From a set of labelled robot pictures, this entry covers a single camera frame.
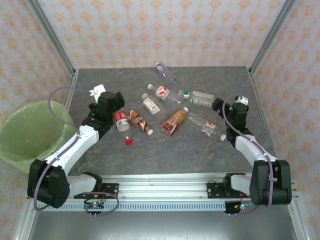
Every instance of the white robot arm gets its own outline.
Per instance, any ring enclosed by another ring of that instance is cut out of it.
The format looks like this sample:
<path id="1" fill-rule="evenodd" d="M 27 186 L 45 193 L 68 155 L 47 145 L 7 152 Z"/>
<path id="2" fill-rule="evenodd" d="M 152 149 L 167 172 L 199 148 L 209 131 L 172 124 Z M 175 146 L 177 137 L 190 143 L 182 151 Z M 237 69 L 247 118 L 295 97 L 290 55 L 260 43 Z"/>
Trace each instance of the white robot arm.
<path id="1" fill-rule="evenodd" d="M 54 208 L 61 207 L 69 196 L 102 191 L 101 178 L 93 173 L 85 172 L 73 180 L 67 176 L 78 159 L 110 130 L 114 113 L 125 106 L 125 100 L 120 92 L 106 92 L 103 85 L 90 92 L 98 101 L 89 105 L 90 113 L 78 132 L 53 155 L 44 161 L 36 159 L 30 166 L 27 195 Z"/>
<path id="2" fill-rule="evenodd" d="M 269 154 L 246 128 L 247 104 L 244 96 L 236 96 L 232 105 L 220 98 L 212 104 L 212 109 L 219 111 L 226 122 L 227 140 L 253 167 L 251 176 L 227 173 L 223 179 L 224 190 L 227 195 L 245 193 L 255 205 L 289 204 L 292 199 L 290 165 Z"/>

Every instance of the clear plastic bottle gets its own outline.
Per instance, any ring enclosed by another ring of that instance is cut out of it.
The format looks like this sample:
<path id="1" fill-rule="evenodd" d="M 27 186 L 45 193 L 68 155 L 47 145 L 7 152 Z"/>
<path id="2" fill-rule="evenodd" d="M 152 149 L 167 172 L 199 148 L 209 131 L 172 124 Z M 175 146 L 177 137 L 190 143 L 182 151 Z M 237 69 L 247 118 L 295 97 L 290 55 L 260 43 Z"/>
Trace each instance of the clear plastic bottle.
<path id="1" fill-rule="evenodd" d="M 160 85 L 148 85 L 148 89 L 158 98 L 164 102 L 169 103 L 173 107 L 181 109 L 183 97 L 178 96 L 174 91 L 169 90 L 168 88 Z"/>
<path id="2" fill-rule="evenodd" d="M 119 134 L 124 138 L 125 144 L 127 146 L 132 145 L 132 135 L 130 130 L 130 123 L 128 120 L 128 116 L 124 111 L 116 111 L 114 113 L 114 121 L 116 124 L 116 129 Z"/>
<path id="3" fill-rule="evenodd" d="M 193 104 L 198 104 L 198 105 L 206 106 L 209 108 L 212 107 L 212 103 L 217 99 L 217 97 L 214 95 L 199 92 L 199 91 L 188 92 L 188 91 L 180 90 L 178 92 L 178 96 L 179 98 L 190 99 L 190 102 Z"/>
<path id="4" fill-rule="evenodd" d="M 147 93 L 141 96 L 143 105 L 146 109 L 157 119 L 159 122 L 163 122 L 168 116 L 165 108 L 158 102 L 158 100 Z"/>
<path id="5" fill-rule="evenodd" d="M 155 68 L 158 70 L 158 72 L 170 83 L 175 84 L 176 83 L 176 76 L 169 71 L 169 69 L 164 66 L 162 63 L 160 62 L 156 62 L 155 64 Z"/>
<path id="6" fill-rule="evenodd" d="M 195 114 L 193 112 L 189 112 L 188 118 L 189 121 L 193 123 L 193 126 L 201 131 L 204 135 L 208 136 L 211 139 L 220 139 L 224 141 L 226 139 L 226 135 L 223 133 L 221 129 L 219 129 L 212 122 L 207 121 L 202 116 Z"/>

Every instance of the green trash bin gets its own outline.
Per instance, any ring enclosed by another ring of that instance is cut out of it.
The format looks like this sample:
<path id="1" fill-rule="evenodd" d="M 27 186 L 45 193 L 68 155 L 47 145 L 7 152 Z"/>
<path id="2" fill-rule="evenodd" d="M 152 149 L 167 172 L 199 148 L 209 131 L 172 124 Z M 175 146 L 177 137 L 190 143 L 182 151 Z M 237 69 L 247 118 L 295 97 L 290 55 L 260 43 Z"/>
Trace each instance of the green trash bin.
<path id="1" fill-rule="evenodd" d="M 53 112 L 73 120 L 65 106 L 51 101 Z M 76 130 L 52 116 L 48 102 L 31 102 L 13 112 L 0 128 L 0 158 L 28 174 L 35 159 L 44 160 L 60 149 Z"/>

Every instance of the red bottle cap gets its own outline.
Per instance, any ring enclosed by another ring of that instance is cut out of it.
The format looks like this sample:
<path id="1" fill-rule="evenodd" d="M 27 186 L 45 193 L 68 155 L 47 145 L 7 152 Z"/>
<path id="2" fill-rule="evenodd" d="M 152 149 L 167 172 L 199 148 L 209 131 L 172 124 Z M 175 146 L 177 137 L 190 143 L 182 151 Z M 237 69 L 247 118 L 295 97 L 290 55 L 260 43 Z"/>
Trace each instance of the red bottle cap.
<path id="1" fill-rule="evenodd" d="M 131 146 L 131 145 L 132 145 L 132 140 L 131 140 L 131 139 L 126 140 L 126 141 L 125 141 L 125 144 L 126 144 L 127 146 Z"/>

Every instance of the floral wall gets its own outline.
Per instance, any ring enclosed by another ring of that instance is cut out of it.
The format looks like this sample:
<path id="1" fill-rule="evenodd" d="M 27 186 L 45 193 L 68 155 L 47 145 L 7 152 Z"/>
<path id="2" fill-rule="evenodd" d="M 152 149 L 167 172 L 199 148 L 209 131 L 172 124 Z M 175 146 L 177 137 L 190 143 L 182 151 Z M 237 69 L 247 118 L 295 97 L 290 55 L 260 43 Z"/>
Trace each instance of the floral wall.
<path id="1" fill-rule="evenodd" d="M 57 87 L 68 84 L 65 70 L 52 44 L 26 0 L 0 4 L 0 126 L 26 103 L 44 100 Z M 61 102 L 63 92 L 54 100 Z M 13 238 L 27 196 L 28 175 L 0 159 L 0 235 Z"/>
<path id="2" fill-rule="evenodd" d="M 306 225 L 320 236 L 320 2 L 298 0 L 254 76 L 280 159 L 307 209 Z"/>
<path id="3" fill-rule="evenodd" d="M 250 66 L 285 0 L 39 0 L 76 68 Z"/>

